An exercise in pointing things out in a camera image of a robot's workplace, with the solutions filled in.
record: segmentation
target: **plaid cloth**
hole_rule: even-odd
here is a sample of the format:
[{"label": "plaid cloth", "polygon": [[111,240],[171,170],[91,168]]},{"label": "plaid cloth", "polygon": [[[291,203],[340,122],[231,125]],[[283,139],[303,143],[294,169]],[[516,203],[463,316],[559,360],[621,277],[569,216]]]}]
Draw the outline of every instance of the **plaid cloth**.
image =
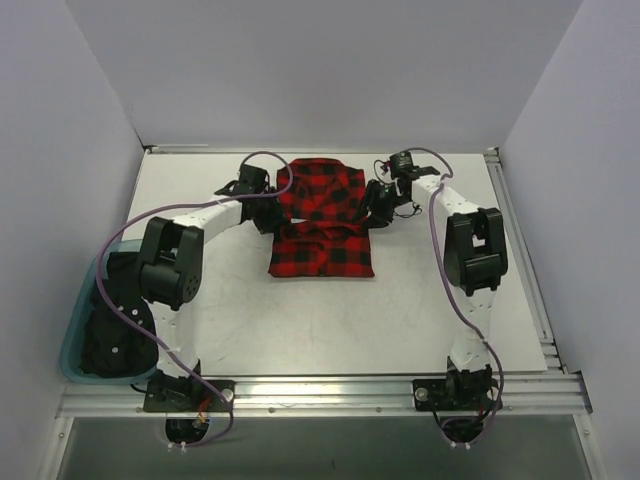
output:
[{"label": "plaid cloth", "polygon": [[[280,196],[289,219],[273,238],[269,273],[274,277],[373,277],[364,221],[352,222],[364,196],[364,172],[330,158],[291,162],[293,185]],[[278,189],[289,177],[278,171]]]}]

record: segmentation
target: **metal frame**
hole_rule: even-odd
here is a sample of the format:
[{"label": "metal frame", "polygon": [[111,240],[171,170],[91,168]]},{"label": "metal frame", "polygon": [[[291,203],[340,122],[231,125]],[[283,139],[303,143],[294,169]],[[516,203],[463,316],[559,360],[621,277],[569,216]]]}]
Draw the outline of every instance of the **metal frame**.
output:
[{"label": "metal frame", "polygon": [[[146,153],[214,153],[206,146],[157,146]],[[533,313],[548,371],[542,374],[507,374],[500,415],[572,415],[585,458],[595,479],[606,478],[602,459],[592,434],[591,406],[581,374],[568,374],[562,368],[538,288],[531,260],[517,222],[500,165],[497,150],[485,154],[485,160],[498,204],[503,212],[507,235],[516,265],[522,276],[527,301]],[[412,380],[442,378],[442,375],[406,374],[397,376],[345,377],[234,377],[237,417],[345,417],[345,416],[421,416],[414,409]],[[57,430],[52,437],[43,471],[59,467],[74,418],[163,418],[189,417],[193,413],[145,413],[143,396],[129,387],[99,387],[69,384],[58,411]]]}]

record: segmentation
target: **teal basket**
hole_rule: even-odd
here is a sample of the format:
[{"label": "teal basket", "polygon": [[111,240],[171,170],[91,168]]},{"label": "teal basket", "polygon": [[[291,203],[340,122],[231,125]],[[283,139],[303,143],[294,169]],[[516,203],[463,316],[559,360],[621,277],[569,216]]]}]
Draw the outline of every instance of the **teal basket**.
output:
[{"label": "teal basket", "polygon": [[[111,252],[139,252],[141,240],[127,240],[113,244],[108,254]],[[103,275],[106,276],[106,261],[103,266]],[[84,279],[80,294],[76,300],[76,306],[71,315],[71,322],[67,329],[67,334],[62,343],[60,352],[60,369],[65,377],[74,383],[84,383],[88,385],[128,385],[130,383],[144,382],[156,371],[152,369],[135,377],[102,378],[91,373],[84,373],[80,370],[80,360],[82,357],[82,344],[84,342],[84,327],[89,321],[93,311],[91,306],[91,292],[95,283],[96,260],[93,261]]]}]

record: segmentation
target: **screw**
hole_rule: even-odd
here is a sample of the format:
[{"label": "screw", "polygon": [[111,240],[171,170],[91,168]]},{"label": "screw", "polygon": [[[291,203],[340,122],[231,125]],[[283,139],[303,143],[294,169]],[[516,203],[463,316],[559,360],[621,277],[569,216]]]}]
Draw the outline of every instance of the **screw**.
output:
[{"label": "screw", "polygon": [[416,388],[416,391],[413,392],[413,395],[416,397],[416,400],[418,400],[419,402],[426,402],[427,397],[429,396],[429,392],[427,391],[426,388],[420,387],[420,388]]},{"label": "screw", "polygon": [[231,391],[230,389],[225,388],[220,393],[222,393],[222,396],[227,402],[231,402],[231,400],[233,400],[233,391]]}]

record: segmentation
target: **purple cable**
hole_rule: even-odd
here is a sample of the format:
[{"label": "purple cable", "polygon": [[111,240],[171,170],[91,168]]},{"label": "purple cable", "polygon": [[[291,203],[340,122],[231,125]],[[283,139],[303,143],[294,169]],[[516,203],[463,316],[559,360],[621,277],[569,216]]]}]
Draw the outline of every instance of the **purple cable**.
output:
[{"label": "purple cable", "polygon": [[[471,330],[473,330],[476,335],[478,335],[478,338],[480,338],[480,340],[482,341],[482,343],[484,344],[484,346],[487,348],[487,350],[489,351],[489,353],[491,354],[491,356],[493,357],[493,359],[496,362],[496,366],[498,367],[498,377],[500,378],[500,382],[498,384],[498,394],[496,395],[496,399],[495,399],[495,405],[493,407],[493,410],[491,411],[491,415],[489,416],[489,419],[487,420],[487,424],[485,425],[485,428],[482,430],[482,432],[480,432],[480,434],[474,438],[471,442],[468,442],[470,445],[473,445],[475,443],[477,443],[482,437],[485,436],[486,432],[489,430],[489,428],[491,428],[491,426],[493,425],[493,422],[495,420],[495,416],[498,413],[498,408],[500,406],[500,401],[502,399],[502,392],[504,390],[504,369],[502,368],[502,362],[500,362],[500,359],[498,358],[498,354],[496,353],[496,351],[493,349],[493,347],[489,344],[489,341],[485,338],[484,334],[482,333],[482,331],[476,327],[473,323],[471,323],[465,316],[464,313],[462,313],[462,311],[460,310],[460,307],[458,307],[458,304],[456,303],[455,298],[453,297],[453,292],[451,291],[451,285],[449,285],[449,279],[447,278],[447,274],[444,270],[444,263],[442,261],[442,258],[440,257],[440,242],[438,241],[438,232],[436,229],[436,218],[435,218],[435,204],[436,204],[436,199],[438,197],[438,195],[440,195],[440,193],[442,193],[442,191],[444,190],[444,183],[443,181],[447,178],[453,178],[453,169],[451,168],[451,165],[449,165],[449,162],[447,162],[440,154],[429,150],[428,148],[422,148],[422,147],[416,147],[416,148],[409,148],[407,149],[409,151],[422,151],[422,152],[426,152],[429,153],[433,156],[435,156],[436,158],[438,158],[444,165],[445,167],[447,167],[448,173],[444,173],[440,176],[440,185],[438,186],[438,189],[433,193],[433,195],[431,195],[431,198],[429,199],[429,229],[431,230],[431,240],[433,241],[433,250],[435,252],[436,255],[436,263],[438,264],[438,272],[440,273],[440,279],[442,280],[442,285],[444,286],[444,291],[447,294],[447,298],[449,299],[449,303],[451,304],[451,307],[453,308],[453,311],[456,313],[456,315],[458,316],[458,318],[460,319],[460,321],[462,323],[464,323],[467,327],[469,327]],[[448,423],[454,421],[454,420],[459,420],[460,418],[449,418],[447,420],[445,420],[444,422],[442,422],[442,427],[445,427]]]},{"label": "purple cable", "polygon": [[171,360],[173,360],[176,363],[176,365],[178,365],[182,370],[184,370],[184,372],[187,373],[189,376],[195,378],[198,382],[200,382],[202,385],[204,385],[205,388],[210,390],[216,397],[218,397],[220,399],[220,401],[229,410],[229,423],[224,428],[224,430],[222,430],[222,431],[220,431],[220,432],[218,432],[218,433],[216,433],[214,435],[209,435],[209,436],[203,438],[202,440],[200,440],[198,442],[190,443],[190,444],[187,445],[188,447],[199,447],[199,446],[205,445],[205,444],[207,444],[209,442],[212,442],[214,440],[217,440],[217,439],[223,437],[224,435],[226,435],[227,433],[229,433],[231,428],[233,428],[233,422],[234,422],[233,407],[231,406],[231,403],[229,403],[227,401],[227,399],[224,398],[224,395],[222,395],[222,393],[217,388],[215,388],[213,385],[210,385],[204,378],[202,378],[200,375],[198,375],[196,372],[194,372],[191,368],[189,368],[187,365],[185,365],[182,362],[182,360],[180,360],[180,358],[178,358],[178,356],[171,351],[169,346],[162,339],[158,338],[153,333],[147,331],[145,328],[141,327],[136,322],[134,322],[129,317],[127,317],[123,312],[118,310],[118,307],[109,298],[109,295],[107,294],[107,291],[104,288],[104,283],[103,283],[103,279],[102,279],[102,265],[103,265],[104,257],[105,257],[105,255],[107,253],[107,250],[109,249],[109,246],[115,241],[115,239],[118,238],[127,228],[129,228],[130,226],[138,223],[141,220],[144,220],[145,218],[150,217],[151,215],[155,215],[155,214],[160,213],[160,212],[166,212],[167,210],[176,210],[176,209],[181,209],[181,208],[206,208],[206,207],[212,207],[214,205],[219,205],[219,204],[222,204],[222,203],[231,202],[231,201],[238,201],[238,200],[252,200],[252,199],[258,199],[258,198],[273,198],[273,197],[278,197],[278,196],[282,195],[283,193],[285,193],[287,190],[289,190],[291,188],[291,185],[293,184],[293,171],[291,170],[291,167],[289,166],[289,163],[287,163],[287,161],[284,158],[282,158],[280,155],[278,155],[277,153],[269,152],[269,151],[266,151],[266,150],[261,150],[261,151],[258,151],[258,152],[250,153],[249,155],[247,155],[244,158],[244,160],[242,160],[242,162],[240,163],[240,166],[242,166],[245,163],[247,163],[248,160],[250,160],[251,158],[255,157],[256,155],[270,155],[272,157],[277,158],[278,160],[280,160],[285,165],[285,167],[287,168],[287,172],[289,173],[289,181],[287,182],[287,185],[282,190],[279,190],[277,192],[272,192],[272,193],[258,193],[258,194],[251,194],[251,195],[238,195],[237,197],[226,197],[226,198],[223,198],[223,199],[212,200],[210,202],[204,202],[204,203],[176,203],[176,204],[173,204],[173,205],[165,205],[164,207],[154,208],[152,210],[149,210],[148,212],[141,213],[140,215],[132,218],[127,223],[122,225],[113,235],[111,235],[111,237],[109,237],[109,239],[104,243],[104,245],[102,245],[102,247],[100,247],[100,251],[98,252],[98,257],[97,257],[97,260],[96,260],[96,285],[98,287],[98,291],[100,292],[100,295],[102,296],[102,298],[104,299],[104,301],[108,305],[108,307],[111,309],[111,311],[113,313],[115,313],[123,322],[125,322],[131,328],[133,328],[134,330],[140,332],[142,335],[144,335],[145,337],[151,339],[154,343],[156,343],[159,347],[161,347],[167,353],[169,358],[171,358]]}]

